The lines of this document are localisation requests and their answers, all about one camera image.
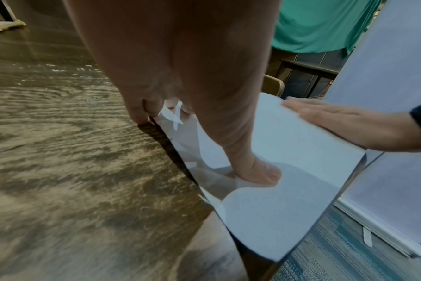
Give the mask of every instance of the green cloth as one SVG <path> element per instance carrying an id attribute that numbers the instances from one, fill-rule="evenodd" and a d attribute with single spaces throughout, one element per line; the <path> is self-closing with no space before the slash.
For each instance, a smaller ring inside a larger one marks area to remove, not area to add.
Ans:
<path id="1" fill-rule="evenodd" d="M 382 0 L 283 0 L 272 46 L 292 53 L 349 54 Z"/>

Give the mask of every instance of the carpeted floor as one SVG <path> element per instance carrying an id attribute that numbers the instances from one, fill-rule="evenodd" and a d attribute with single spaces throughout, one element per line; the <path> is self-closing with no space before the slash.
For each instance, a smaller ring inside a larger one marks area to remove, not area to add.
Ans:
<path id="1" fill-rule="evenodd" d="M 332 207 L 292 253 L 273 281 L 421 281 L 421 258 L 409 259 Z"/>

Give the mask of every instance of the chair backrest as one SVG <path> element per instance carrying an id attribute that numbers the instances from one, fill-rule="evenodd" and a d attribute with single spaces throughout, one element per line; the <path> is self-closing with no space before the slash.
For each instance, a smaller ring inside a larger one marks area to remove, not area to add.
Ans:
<path id="1" fill-rule="evenodd" d="M 263 78 L 263 86 L 261 87 L 262 92 L 279 97 L 283 93 L 284 89 L 285 84 L 283 81 L 265 74 Z"/>

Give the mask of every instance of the hand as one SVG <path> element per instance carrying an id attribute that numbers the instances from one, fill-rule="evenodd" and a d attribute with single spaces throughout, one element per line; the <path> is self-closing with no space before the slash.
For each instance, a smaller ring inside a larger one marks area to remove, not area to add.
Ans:
<path id="1" fill-rule="evenodd" d="M 91 54 L 137 124 L 178 99 L 235 173 L 276 184 L 251 150 L 254 114 L 280 0 L 65 0 Z"/>
<path id="2" fill-rule="evenodd" d="M 296 98 L 284 100 L 283 106 L 297 112 L 302 119 L 366 149 L 421 151 L 421 128 L 408 112 L 378 113 Z"/>

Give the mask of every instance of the sheet of paper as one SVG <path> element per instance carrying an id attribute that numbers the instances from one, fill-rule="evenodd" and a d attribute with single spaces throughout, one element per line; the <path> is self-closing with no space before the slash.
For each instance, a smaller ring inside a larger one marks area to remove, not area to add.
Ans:
<path id="1" fill-rule="evenodd" d="M 223 149 L 180 107 L 163 108 L 155 121 L 232 234 L 274 261 L 307 234 L 365 153 L 301 120 L 280 98 L 261 93 L 252 148 L 283 176 L 274 187 L 259 186 L 236 178 Z"/>

